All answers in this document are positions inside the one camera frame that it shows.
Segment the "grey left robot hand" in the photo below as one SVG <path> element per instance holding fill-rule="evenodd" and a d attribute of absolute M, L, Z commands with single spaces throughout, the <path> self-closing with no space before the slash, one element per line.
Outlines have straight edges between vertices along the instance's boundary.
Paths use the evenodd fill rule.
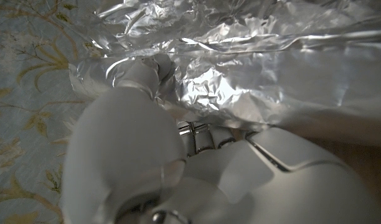
<path fill-rule="evenodd" d="M 167 55 L 112 66 L 122 79 L 79 117 L 62 177 L 65 223 L 381 223 L 335 155 L 285 130 L 237 141 L 176 124 L 154 101 Z"/>

